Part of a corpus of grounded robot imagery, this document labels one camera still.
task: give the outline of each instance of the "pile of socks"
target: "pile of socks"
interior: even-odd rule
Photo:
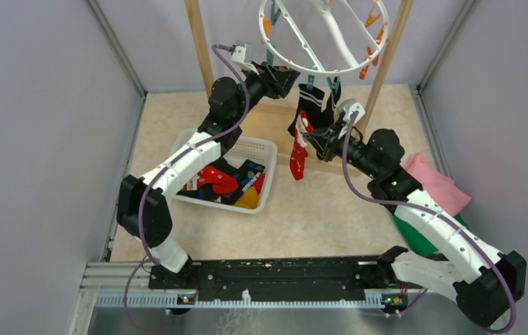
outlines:
[[[177,194],[255,209],[264,185],[265,169],[262,164],[250,160],[236,168],[219,158],[198,172]]]

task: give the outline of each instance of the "green cloth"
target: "green cloth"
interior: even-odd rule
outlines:
[[[399,229],[399,232],[409,244],[409,248],[412,249],[413,252],[420,256],[426,257],[438,251],[438,249],[436,249],[434,245],[432,245],[422,234],[420,234],[416,228],[398,218],[395,216],[395,214],[393,215],[393,219],[395,219],[395,225],[397,226],[397,229]],[[461,214],[457,214],[455,216],[455,220],[467,227],[465,221],[461,217]]]

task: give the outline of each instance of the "floor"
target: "floor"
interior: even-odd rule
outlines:
[[[369,92],[366,86],[344,87],[342,98],[364,105]],[[298,98],[294,89],[286,99],[270,103],[296,107]],[[197,127],[207,112],[204,92],[149,94],[130,173],[138,176],[163,162],[177,135]],[[367,132],[378,128],[396,131],[406,151],[403,163],[417,152],[433,163],[407,85],[382,89]],[[368,181],[366,176],[353,180],[367,194]],[[169,205],[172,234],[195,260],[366,255],[406,245],[385,208],[358,199],[342,175],[329,172],[306,171],[305,179],[294,181],[288,166],[277,166],[266,206],[255,215],[176,200]],[[143,255],[138,240],[119,229],[111,261]]]

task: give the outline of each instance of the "white stripe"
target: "white stripe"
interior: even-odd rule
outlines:
[[[314,95],[312,95],[311,93],[305,92],[305,91],[301,91],[301,96],[308,96],[309,98],[317,101],[320,105],[323,103],[323,98],[321,99],[315,98]]]
[[[304,96],[301,94],[301,99],[305,99],[305,100],[309,100],[310,102],[314,103],[315,105],[321,107],[321,103],[317,100],[315,100],[314,98],[310,98],[308,96]]]

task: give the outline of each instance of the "wooden surface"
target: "wooden surface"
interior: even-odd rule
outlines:
[[[395,18],[393,30],[391,31],[391,35],[389,36],[389,39],[386,42],[387,45],[385,46],[385,53],[383,55],[383,59],[381,60],[381,63],[379,65],[379,70],[377,71],[375,81],[372,83],[372,89],[370,90],[370,95],[368,96],[368,100],[366,101],[366,106],[364,106],[366,114],[364,115],[362,120],[360,120],[356,124],[358,129],[360,129],[362,132],[366,130],[368,121],[372,116],[372,111],[374,110],[375,105],[377,104],[379,93],[381,92],[381,88],[383,87],[383,83],[385,82],[385,77],[387,76],[387,72],[389,71],[389,66],[391,66],[391,61],[393,60],[393,56],[395,55],[395,51],[397,50],[397,45],[399,44],[399,40],[401,39],[401,34],[403,33],[407,18],[409,17],[409,12],[412,11],[413,6],[414,0],[401,0],[399,11],[397,12],[397,17]]]
[[[212,73],[212,65],[210,64],[209,47],[206,44],[206,35],[204,34],[200,4],[198,0],[185,0],[185,3],[188,20],[190,20],[190,28],[192,29],[192,37],[194,38],[194,46],[196,47],[196,54],[198,56],[198,62],[200,63],[200,71],[202,72],[202,79],[204,81],[204,89],[206,89],[207,96],[210,96],[214,75]]]
[[[293,107],[259,103],[241,124],[241,129],[243,129],[244,135],[276,143],[278,162],[288,165],[294,138],[288,133],[287,127],[294,119],[295,111]],[[339,157],[335,157],[331,162],[326,163],[317,159],[312,146],[309,145],[307,150],[309,157],[305,161],[305,171],[316,170],[342,174],[342,160]],[[349,167],[348,171],[353,177],[361,174],[353,167]]]

